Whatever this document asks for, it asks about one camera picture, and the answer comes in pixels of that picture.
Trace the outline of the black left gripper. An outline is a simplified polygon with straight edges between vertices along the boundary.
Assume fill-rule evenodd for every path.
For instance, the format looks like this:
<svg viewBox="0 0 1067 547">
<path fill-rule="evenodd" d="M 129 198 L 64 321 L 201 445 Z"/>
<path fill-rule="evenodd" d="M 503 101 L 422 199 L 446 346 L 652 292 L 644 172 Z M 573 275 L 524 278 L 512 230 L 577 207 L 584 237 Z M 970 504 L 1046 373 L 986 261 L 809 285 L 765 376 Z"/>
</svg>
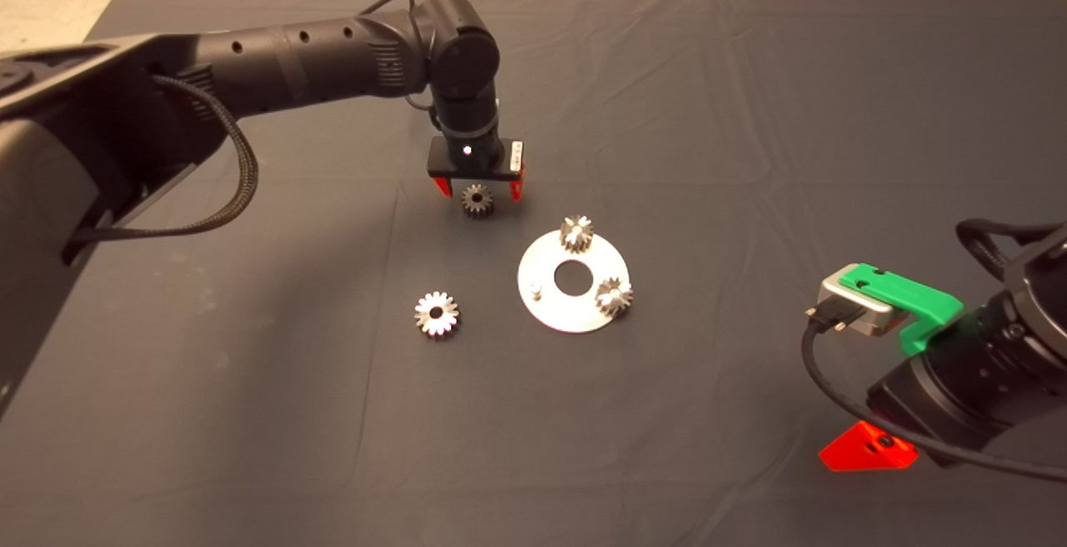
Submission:
<svg viewBox="0 0 1067 547">
<path fill-rule="evenodd" d="M 427 174 L 445 198 L 453 198 L 453 178 L 509 183 L 511 202 L 523 196 L 523 142 L 499 136 L 499 118 L 477 132 L 457 132 L 437 118 L 427 159 Z"/>
</svg>

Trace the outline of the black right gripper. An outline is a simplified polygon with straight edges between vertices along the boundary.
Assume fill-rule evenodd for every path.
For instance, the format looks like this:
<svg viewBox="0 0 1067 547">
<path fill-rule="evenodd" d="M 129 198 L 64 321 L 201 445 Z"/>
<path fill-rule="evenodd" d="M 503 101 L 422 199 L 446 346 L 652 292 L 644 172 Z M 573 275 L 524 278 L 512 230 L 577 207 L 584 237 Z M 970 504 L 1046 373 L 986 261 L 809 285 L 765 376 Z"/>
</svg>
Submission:
<svg viewBox="0 0 1067 547">
<path fill-rule="evenodd" d="M 1044 418 L 1044 383 L 1029 369 L 1028 327 L 1012 305 L 965 313 L 866 392 L 869 411 L 917 434 L 984 449 L 1000 434 Z M 839 472 L 907 469 L 913 444 L 857 421 L 819 451 Z"/>
</svg>

